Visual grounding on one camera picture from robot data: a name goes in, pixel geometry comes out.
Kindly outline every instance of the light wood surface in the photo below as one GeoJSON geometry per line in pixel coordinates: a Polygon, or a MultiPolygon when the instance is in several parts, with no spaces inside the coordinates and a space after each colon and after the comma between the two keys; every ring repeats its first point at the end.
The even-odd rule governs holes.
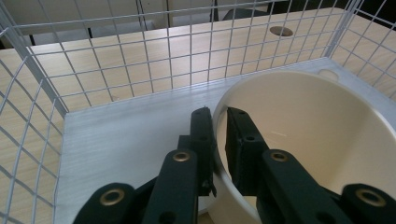
{"type": "MultiPolygon", "coordinates": [[[[253,21],[237,20],[234,24],[231,21],[221,21],[213,23],[213,27],[210,23],[204,23],[192,27],[153,30],[144,33],[146,43],[142,42],[142,33],[101,37],[92,39],[95,50],[91,49],[88,40],[64,42],[65,50],[74,50],[66,53],[62,52],[60,44],[35,46],[32,50],[35,54],[48,53],[38,55],[37,59],[55,89],[64,96],[68,109],[74,111],[90,106],[87,97],[92,105],[102,105],[133,96],[322,57],[324,47],[329,44],[342,12],[344,12],[342,9],[333,11],[321,9],[289,15],[273,15],[271,18],[259,17],[254,18],[253,21]],[[265,23],[269,20],[273,23],[268,27],[265,23]],[[249,28],[250,23],[258,26],[249,28]],[[279,37],[271,34],[267,28],[277,25],[290,28],[294,35],[279,37]],[[231,32],[228,29],[232,26],[234,29],[231,32]],[[109,91],[103,90],[106,84],[110,87],[109,91]]],[[[383,73],[380,70],[370,64],[365,65],[365,61],[370,61],[383,70],[388,69],[388,72],[395,76],[395,54],[390,50],[396,50],[395,32],[375,23],[370,24],[369,21],[358,16],[353,18],[349,28],[350,30],[339,43],[343,48],[338,47],[332,58],[352,73],[360,73],[363,80],[375,84],[377,89],[390,96],[396,91],[395,78],[381,76],[383,73]],[[373,41],[382,43],[385,47],[379,47],[373,41]],[[349,56],[348,51],[352,50],[357,55],[349,56]]],[[[21,65],[21,58],[14,49],[0,50],[0,59],[12,73],[21,65]]],[[[11,77],[3,66],[0,66],[0,78],[0,92],[5,94],[11,77]]],[[[35,96],[38,86],[26,66],[20,71],[17,80],[32,96],[35,96]]],[[[43,91],[38,96],[37,103],[49,116],[50,99],[43,91]]],[[[32,102],[18,83],[13,84],[8,100],[28,119],[32,102]]],[[[63,119],[56,112],[52,122],[59,130],[63,129],[63,119]]],[[[0,116],[0,125],[18,142],[22,139],[25,123],[26,121],[21,119],[9,104],[5,106],[0,116]]],[[[36,107],[31,123],[42,136],[47,136],[48,121],[36,107]]],[[[60,150],[62,136],[53,127],[49,129],[49,142],[60,150]]],[[[23,147],[40,160],[44,145],[45,140],[29,128],[23,147]]],[[[12,174],[18,146],[1,132],[0,146],[2,148],[0,164],[12,174]]],[[[58,172],[59,161],[59,156],[48,148],[44,155],[44,164],[54,174],[58,172]]],[[[35,189],[37,169],[38,165],[22,152],[17,178],[29,188],[35,189]]],[[[9,180],[2,174],[0,179],[0,210],[5,211],[9,180]]],[[[42,172],[38,185],[39,195],[52,202],[54,186],[54,178],[49,173],[42,172]]],[[[32,201],[33,196],[17,185],[12,199],[11,215],[23,222],[30,222],[32,201]]],[[[41,201],[37,203],[36,221],[37,223],[51,221],[51,209],[41,201]]]]}

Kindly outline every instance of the wire mesh cage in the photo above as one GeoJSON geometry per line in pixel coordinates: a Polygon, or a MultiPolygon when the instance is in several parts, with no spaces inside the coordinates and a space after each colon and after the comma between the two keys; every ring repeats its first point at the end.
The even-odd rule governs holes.
{"type": "Polygon", "coordinates": [[[396,101],[392,1],[0,1],[0,219],[55,220],[64,117],[329,58],[396,101]]]}

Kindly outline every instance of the metal screw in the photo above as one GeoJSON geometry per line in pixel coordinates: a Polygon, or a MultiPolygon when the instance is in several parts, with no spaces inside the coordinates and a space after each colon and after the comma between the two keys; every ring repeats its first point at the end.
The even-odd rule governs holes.
{"type": "Polygon", "coordinates": [[[375,207],[383,207],[387,204],[387,202],[381,195],[370,189],[357,189],[356,196],[365,203],[368,203],[375,207]]]}
{"type": "Polygon", "coordinates": [[[111,206],[122,201],[125,192],[122,189],[110,189],[100,197],[100,203],[104,206],[111,206]]]}
{"type": "Polygon", "coordinates": [[[287,161],[288,160],[288,156],[286,156],[282,152],[273,152],[273,153],[271,153],[271,158],[274,161],[287,161]]]}
{"type": "Polygon", "coordinates": [[[190,159],[190,154],[187,152],[178,152],[173,158],[175,161],[187,161],[190,159]]]}

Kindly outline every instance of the white bowl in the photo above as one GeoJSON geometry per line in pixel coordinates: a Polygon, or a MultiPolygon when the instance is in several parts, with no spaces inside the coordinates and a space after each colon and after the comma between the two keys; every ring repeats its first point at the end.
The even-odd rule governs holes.
{"type": "Polygon", "coordinates": [[[215,223],[261,223],[255,199],[242,197],[227,174],[228,106],[248,112],[268,146],[293,154],[321,186],[341,193],[364,183],[396,198],[396,134],[385,119],[334,78],[282,70],[241,80],[216,108],[215,223]]]}

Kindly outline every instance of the wire grid wall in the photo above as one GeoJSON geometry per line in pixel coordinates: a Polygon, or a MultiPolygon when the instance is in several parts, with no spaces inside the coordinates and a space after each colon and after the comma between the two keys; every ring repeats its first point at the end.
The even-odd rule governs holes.
{"type": "Polygon", "coordinates": [[[209,1],[205,7],[189,1],[179,9],[151,10],[144,1],[102,0],[95,2],[104,11],[100,15],[90,14],[96,8],[87,9],[83,1],[67,2],[73,16],[60,20],[49,1],[31,1],[41,15],[34,23],[18,21],[9,12],[12,4],[0,2],[0,37],[14,47],[0,50],[3,223],[52,222],[67,112],[321,57],[396,100],[395,21],[378,17],[387,0],[374,14],[357,0],[320,0],[314,7],[301,1],[300,10],[289,1],[282,13],[273,11],[282,0],[219,1],[218,6],[209,1]],[[251,15],[235,20],[237,8],[250,8],[251,15]],[[192,19],[210,15],[207,21],[213,21],[217,9],[233,9],[233,19],[192,19]],[[268,15],[252,17],[256,10],[268,15]],[[186,15],[187,25],[172,26],[172,18],[186,15]],[[156,29],[148,30],[147,21],[156,29]],[[134,22],[139,32],[120,29],[134,22]],[[104,26],[112,35],[92,37],[91,28],[104,26]],[[292,35],[275,35],[275,26],[280,33],[291,29],[292,35]],[[65,41],[61,33],[68,30],[84,37],[65,41]],[[32,46],[26,36],[39,33],[51,34],[54,43],[32,46]]]}

